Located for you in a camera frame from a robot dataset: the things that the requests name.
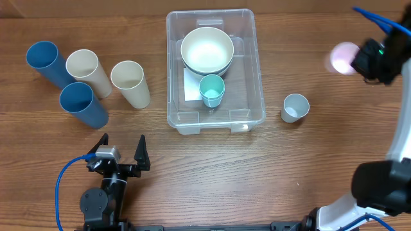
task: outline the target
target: wooden surface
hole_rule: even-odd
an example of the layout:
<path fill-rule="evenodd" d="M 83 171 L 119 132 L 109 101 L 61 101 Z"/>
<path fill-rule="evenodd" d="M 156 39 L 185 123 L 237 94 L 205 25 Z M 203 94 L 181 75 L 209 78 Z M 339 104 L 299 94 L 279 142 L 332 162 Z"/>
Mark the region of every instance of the wooden surface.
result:
<path fill-rule="evenodd" d="M 124 163 L 134 162 L 139 136 L 146 135 L 152 169 L 129 180 L 123 210 L 135 225 L 301 220 L 346 193 L 358 164 L 384 159 L 396 127 L 401 78 L 391 87 L 373 87 L 359 75 L 324 68 L 339 42 L 382 38 L 371 22 L 356 13 L 257 14 L 266 121 L 248 133 L 183 136 L 166 119 L 165 18 L 0 20 L 7 31 L 0 34 L 0 230 L 56 230 L 57 175 L 104 132 Z M 26 64 L 27 49 L 39 40 L 55 42 L 65 57 L 91 49 L 106 73 L 122 60 L 140 63 L 150 105 L 136 110 L 114 89 L 101 101 L 109 123 L 88 128 L 60 108 L 60 91 Z M 286 124 L 279 112 L 294 92 L 308 98 L 311 110 L 303 123 Z M 65 230 L 82 226 L 80 196 L 100 182 L 84 162 L 67 170 L 60 186 Z M 409 220 L 404 214 L 387 219 L 396 230 L 410 230 Z M 376 223 L 363 229 L 383 230 Z"/>
<path fill-rule="evenodd" d="M 96 17 L 164 15 L 173 10 L 249 8 L 254 13 L 373 12 L 403 10 L 407 0 L 0 0 L 8 15 L 21 17 Z"/>

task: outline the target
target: bowl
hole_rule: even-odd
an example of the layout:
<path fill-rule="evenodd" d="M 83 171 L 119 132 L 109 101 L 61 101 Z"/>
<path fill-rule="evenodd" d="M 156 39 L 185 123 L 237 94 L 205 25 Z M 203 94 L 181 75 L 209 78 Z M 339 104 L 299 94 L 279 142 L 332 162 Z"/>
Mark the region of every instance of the bowl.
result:
<path fill-rule="evenodd" d="M 200 75 L 222 75 L 230 66 L 234 45 L 228 34 L 212 27 L 197 28 L 181 44 L 184 65 Z"/>

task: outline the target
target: teal cup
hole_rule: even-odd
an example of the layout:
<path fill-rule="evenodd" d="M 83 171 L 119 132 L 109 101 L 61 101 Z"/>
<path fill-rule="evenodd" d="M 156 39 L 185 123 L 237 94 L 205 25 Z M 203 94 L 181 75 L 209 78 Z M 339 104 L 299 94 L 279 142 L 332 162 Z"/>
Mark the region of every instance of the teal cup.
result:
<path fill-rule="evenodd" d="M 200 81 L 200 94 L 207 107 L 217 107 L 225 92 L 224 81 L 216 74 L 204 76 Z"/>

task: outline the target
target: blue cable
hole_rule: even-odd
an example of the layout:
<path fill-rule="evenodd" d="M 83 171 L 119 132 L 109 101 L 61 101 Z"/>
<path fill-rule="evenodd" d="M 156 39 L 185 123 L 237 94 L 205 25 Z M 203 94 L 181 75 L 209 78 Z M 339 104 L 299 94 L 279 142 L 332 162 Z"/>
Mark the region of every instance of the blue cable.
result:
<path fill-rule="evenodd" d="M 78 160 L 90 160 L 90 158 L 95 157 L 96 154 L 95 153 L 89 153 L 87 155 L 81 156 L 81 157 L 77 157 L 74 158 L 72 160 L 70 160 L 70 162 L 68 162 L 66 164 L 66 166 L 63 167 L 62 171 L 60 172 L 58 178 L 57 178 L 57 183 L 56 183 L 56 189 L 55 189 L 55 206 L 56 206 L 56 222 L 57 222 L 57 228 L 59 229 L 59 231 L 63 231 L 63 227 L 62 224 L 60 223 L 60 213 L 58 212 L 58 187 L 60 186 L 60 181 L 63 177 L 63 173 L 64 171 L 66 171 L 66 169 L 74 162 L 78 161 Z"/>
<path fill-rule="evenodd" d="M 347 226 L 340 228 L 338 231 L 346 231 L 349 230 L 351 228 L 353 228 L 355 225 L 359 224 L 359 222 L 365 220 L 365 219 L 373 219 L 378 221 L 378 223 L 380 223 L 382 226 L 384 226 L 387 230 L 389 231 L 395 231 L 389 224 L 387 224 L 386 222 L 384 222 L 383 220 L 381 220 L 380 218 L 377 218 L 374 215 L 371 214 L 366 214 L 358 219 L 356 219 L 355 221 L 351 222 L 350 224 L 348 224 Z"/>
<path fill-rule="evenodd" d="M 391 21 L 389 19 L 386 19 L 384 17 L 381 17 L 379 15 L 376 15 L 375 13 L 371 13 L 368 11 L 365 11 L 359 7 L 354 7 L 353 10 L 361 13 L 364 17 L 366 17 L 367 19 L 371 20 L 372 22 L 375 22 L 385 33 L 387 31 L 387 26 L 383 26 L 382 23 L 380 22 L 384 22 L 385 24 L 388 24 L 392 27 L 395 27 L 396 29 L 402 31 L 403 33 L 406 33 L 409 37 L 411 37 L 411 31 L 406 29 L 405 27 L 403 27 L 402 25 Z"/>

